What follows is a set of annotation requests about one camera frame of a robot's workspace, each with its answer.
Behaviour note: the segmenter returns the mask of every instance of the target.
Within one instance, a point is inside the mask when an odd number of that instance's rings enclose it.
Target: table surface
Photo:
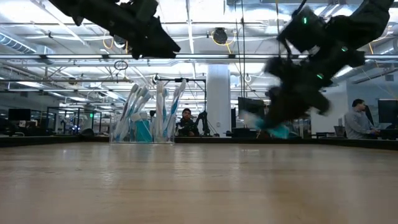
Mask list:
[[[398,152],[74,143],[0,149],[1,223],[396,223]]]

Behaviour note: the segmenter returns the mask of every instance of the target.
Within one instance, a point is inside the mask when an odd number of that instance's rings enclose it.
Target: person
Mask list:
[[[191,120],[191,110],[185,108],[182,111],[182,118],[176,125],[177,137],[199,137],[198,126]]]
[[[365,114],[365,101],[356,99],[353,101],[353,110],[344,115],[346,135],[348,139],[371,139],[372,135],[379,131],[372,125]]]

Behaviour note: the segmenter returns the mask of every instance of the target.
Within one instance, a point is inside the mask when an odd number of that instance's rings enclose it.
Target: dark jacket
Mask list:
[[[190,137],[189,132],[193,132],[195,137],[199,137],[198,126],[192,121],[185,121],[183,118],[176,124],[175,133],[177,137]]]

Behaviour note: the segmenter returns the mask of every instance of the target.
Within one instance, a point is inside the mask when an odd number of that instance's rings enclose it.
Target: man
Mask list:
[[[182,118],[176,127],[176,136],[178,137],[199,137],[198,126],[191,120],[191,110],[185,108],[182,111]]]
[[[344,115],[345,129],[348,139],[371,139],[371,135],[379,134],[366,116],[365,101],[353,101],[353,110]]]

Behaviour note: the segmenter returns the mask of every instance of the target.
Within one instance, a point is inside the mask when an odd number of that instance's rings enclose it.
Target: gray shirt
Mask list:
[[[344,115],[348,139],[367,139],[374,126],[362,111],[350,111]]]

